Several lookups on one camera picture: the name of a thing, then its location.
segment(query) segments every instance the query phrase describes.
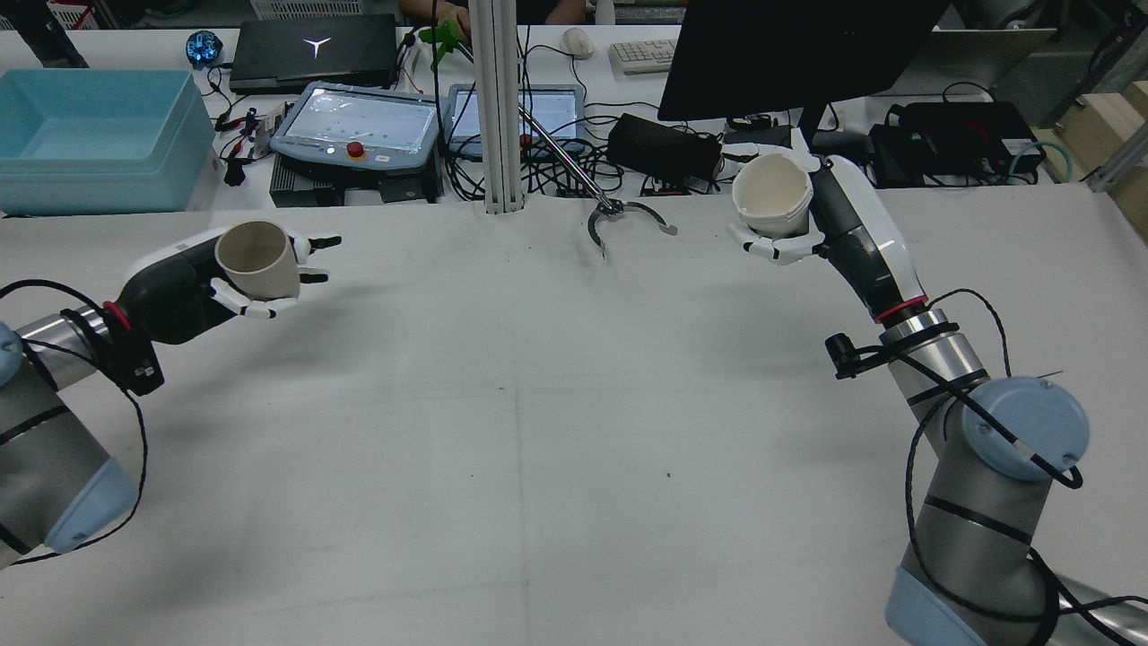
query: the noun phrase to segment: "white paper cup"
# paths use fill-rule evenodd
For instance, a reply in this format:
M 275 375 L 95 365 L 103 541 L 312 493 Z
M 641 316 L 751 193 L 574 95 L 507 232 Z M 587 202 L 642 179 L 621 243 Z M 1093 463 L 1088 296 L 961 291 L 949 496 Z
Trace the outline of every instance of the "white paper cup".
M 298 265 L 287 232 L 255 219 L 236 224 L 216 240 L 216 262 L 248 297 L 298 297 Z
M 768 238 L 809 232 L 809 173 L 783 154 L 761 155 L 734 178 L 734 205 L 750 228 Z

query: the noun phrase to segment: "person's hand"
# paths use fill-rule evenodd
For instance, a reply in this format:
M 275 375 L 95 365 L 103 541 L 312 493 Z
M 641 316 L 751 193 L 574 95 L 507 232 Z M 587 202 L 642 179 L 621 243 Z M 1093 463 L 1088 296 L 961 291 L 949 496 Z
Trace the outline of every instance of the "person's hand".
M 466 37 L 467 42 L 471 40 L 471 11 L 466 7 L 459 7 L 458 5 L 451 5 L 450 2 L 441 2 L 437 8 L 439 15 L 439 26 L 442 26 L 447 21 L 455 21 L 458 23 L 458 28 L 463 30 L 463 36 Z

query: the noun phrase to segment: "red ring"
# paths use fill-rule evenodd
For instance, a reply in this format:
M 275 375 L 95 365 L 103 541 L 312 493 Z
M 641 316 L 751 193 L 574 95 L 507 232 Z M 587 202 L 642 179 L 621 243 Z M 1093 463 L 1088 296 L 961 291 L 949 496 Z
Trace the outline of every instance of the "red ring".
M 909 299 L 902 302 L 901 304 L 899 304 L 899 305 L 897 305 L 897 306 L 894 306 L 892 309 L 889 309 L 889 310 L 885 310 L 885 311 L 881 312 L 878 316 L 874 317 L 872 320 L 874 320 L 874 322 L 881 322 L 883 318 L 887 318 L 889 316 L 891 316 L 893 313 L 897 313 L 898 311 L 905 309 L 906 306 L 913 306 L 914 304 L 921 304 L 921 303 L 925 302 L 926 299 L 929 299 L 929 296 L 926 296 L 924 294 L 921 294 L 920 296 L 917 296 L 915 298 L 909 298 Z
M 110 299 L 106 299 L 103 301 L 103 306 L 107 308 L 117 320 L 119 320 L 119 325 L 124 327 L 124 330 L 131 332 L 131 321 L 127 320 L 127 314 L 124 313 L 123 309 L 119 309 L 118 304 L 111 302 Z

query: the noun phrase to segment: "tablet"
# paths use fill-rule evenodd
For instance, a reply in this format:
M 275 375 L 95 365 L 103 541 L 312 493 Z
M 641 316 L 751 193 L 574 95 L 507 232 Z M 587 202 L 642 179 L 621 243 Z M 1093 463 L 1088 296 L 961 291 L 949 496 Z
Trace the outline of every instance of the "tablet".
M 451 85 L 447 100 L 447 118 L 443 130 L 450 140 L 450 150 L 468 159 L 482 158 L 482 141 L 479 139 L 479 102 L 472 94 L 470 84 Z M 532 85 L 530 92 L 519 92 L 519 99 L 534 118 L 550 132 L 551 137 L 563 143 L 563 140 L 585 139 L 585 122 L 581 120 L 585 112 L 585 91 L 581 85 Z M 518 120 L 519 131 L 526 132 L 521 117 Z M 534 133 L 537 141 L 540 137 Z M 571 154 L 580 154 L 584 145 L 569 142 L 563 146 Z M 535 148 L 540 158 L 550 156 L 549 150 Z
M 315 81 L 272 135 L 271 149 L 311 163 L 398 171 L 422 168 L 437 134 L 434 99 Z

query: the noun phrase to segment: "laptop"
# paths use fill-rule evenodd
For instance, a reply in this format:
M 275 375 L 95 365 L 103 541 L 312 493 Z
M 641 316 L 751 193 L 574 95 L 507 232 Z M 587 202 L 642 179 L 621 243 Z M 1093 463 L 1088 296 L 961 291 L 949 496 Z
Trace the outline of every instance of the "laptop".
M 391 14 L 248 21 L 228 86 L 236 94 L 297 94 L 312 80 L 389 86 L 395 48 Z
M 893 86 L 878 95 L 940 94 L 957 81 L 992 89 L 1029 54 L 1048 41 L 1055 29 L 934 30 Z M 972 94 L 972 85 L 953 86 L 946 94 Z

